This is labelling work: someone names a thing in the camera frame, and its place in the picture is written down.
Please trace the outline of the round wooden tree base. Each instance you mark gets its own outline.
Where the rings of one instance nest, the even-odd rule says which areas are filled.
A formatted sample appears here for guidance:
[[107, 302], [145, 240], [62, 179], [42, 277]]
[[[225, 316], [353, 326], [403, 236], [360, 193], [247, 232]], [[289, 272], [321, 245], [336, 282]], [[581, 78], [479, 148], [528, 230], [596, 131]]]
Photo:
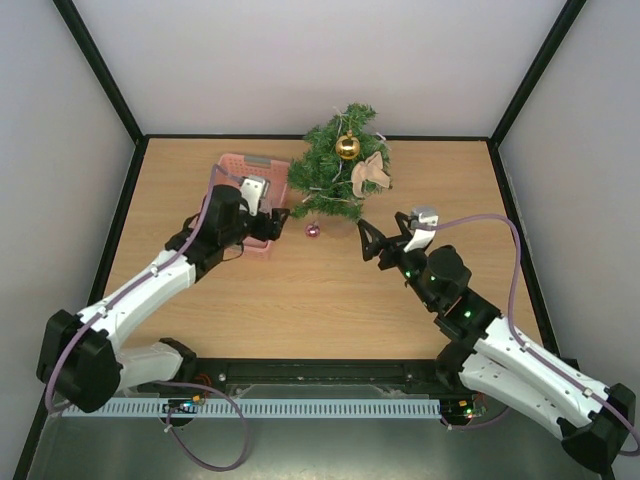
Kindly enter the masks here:
[[322, 232], [330, 238], [343, 239], [357, 231], [356, 222], [342, 216], [326, 216], [321, 221]]

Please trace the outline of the pink bauble ornament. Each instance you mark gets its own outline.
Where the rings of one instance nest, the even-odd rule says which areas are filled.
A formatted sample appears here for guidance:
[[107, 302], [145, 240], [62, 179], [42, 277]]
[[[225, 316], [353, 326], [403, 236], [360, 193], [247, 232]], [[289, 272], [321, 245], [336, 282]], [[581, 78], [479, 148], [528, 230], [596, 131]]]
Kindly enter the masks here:
[[311, 222], [305, 227], [305, 235], [308, 238], [317, 238], [321, 234], [321, 228], [318, 222]]

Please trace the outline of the pink perforated plastic basket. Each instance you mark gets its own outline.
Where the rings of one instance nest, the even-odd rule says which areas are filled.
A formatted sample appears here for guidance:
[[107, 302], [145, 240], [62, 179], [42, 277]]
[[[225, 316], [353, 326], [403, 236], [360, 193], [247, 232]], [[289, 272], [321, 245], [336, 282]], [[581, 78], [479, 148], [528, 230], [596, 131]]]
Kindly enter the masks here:
[[285, 161], [222, 155], [212, 168], [198, 237], [220, 252], [268, 258], [289, 216], [288, 170]]

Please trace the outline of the small green christmas tree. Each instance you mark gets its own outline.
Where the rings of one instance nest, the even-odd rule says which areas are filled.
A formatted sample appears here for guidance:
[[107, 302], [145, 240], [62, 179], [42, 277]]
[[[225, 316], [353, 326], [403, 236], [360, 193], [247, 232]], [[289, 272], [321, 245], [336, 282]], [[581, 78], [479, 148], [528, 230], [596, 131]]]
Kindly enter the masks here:
[[357, 221], [366, 199], [392, 188], [390, 149], [383, 135], [367, 130], [375, 118], [372, 106], [351, 103], [307, 132], [308, 149], [288, 171], [289, 187], [301, 195], [293, 217]]

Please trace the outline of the gold bauble ornament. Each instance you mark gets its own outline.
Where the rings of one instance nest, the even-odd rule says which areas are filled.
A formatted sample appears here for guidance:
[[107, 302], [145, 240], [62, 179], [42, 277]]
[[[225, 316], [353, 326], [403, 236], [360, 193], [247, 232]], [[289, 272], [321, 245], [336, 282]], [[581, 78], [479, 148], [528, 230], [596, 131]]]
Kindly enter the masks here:
[[354, 160], [361, 152], [360, 140], [355, 136], [352, 130], [348, 130], [341, 135], [335, 144], [335, 152], [342, 160]]

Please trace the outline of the clear led string lights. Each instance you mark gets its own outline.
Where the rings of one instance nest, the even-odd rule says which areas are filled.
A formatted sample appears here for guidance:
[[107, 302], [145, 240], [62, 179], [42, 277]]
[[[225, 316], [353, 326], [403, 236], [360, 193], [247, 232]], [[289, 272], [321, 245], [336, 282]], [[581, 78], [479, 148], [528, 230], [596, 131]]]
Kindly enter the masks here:
[[372, 106], [351, 103], [308, 132], [302, 189], [323, 200], [361, 202], [392, 187], [390, 149], [383, 135], [368, 131]]

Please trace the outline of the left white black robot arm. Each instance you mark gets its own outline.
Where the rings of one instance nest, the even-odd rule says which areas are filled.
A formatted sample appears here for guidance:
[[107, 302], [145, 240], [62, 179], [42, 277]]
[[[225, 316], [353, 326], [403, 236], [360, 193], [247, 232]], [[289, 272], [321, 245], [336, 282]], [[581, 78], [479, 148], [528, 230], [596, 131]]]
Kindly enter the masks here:
[[196, 354], [172, 338], [146, 347], [124, 344], [159, 307], [222, 263], [227, 249], [247, 238], [280, 237], [290, 212], [263, 212], [261, 198], [261, 187], [250, 179], [239, 188], [210, 187], [201, 210], [140, 273], [80, 312], [60, 310], [48, 320], [36, 376], [46, 385], [49, 413], [70, 405], [91, 413], [121, 390], [194, 378]]

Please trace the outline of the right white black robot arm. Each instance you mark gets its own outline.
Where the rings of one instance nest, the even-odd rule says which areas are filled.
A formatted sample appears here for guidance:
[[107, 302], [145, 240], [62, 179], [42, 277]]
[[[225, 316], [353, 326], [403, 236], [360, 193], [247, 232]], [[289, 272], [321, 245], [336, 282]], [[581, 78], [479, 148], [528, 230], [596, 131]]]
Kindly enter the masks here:
[[517, 328], [473, 291], [471, 271], [452, 245], [432, 249], [442, 226], [429, 207], [395, 216], [399, 234], [387, 237], [357, 223], [364, 260], [396, 268], [432, 314], [449, 342], [437, 358], [436, 379], [445, 390], [487, 394], [530, 418], [582, 467], [604, 475], [637, 438], [636, 396], [621, 383], [608, 386], [570, 366]]

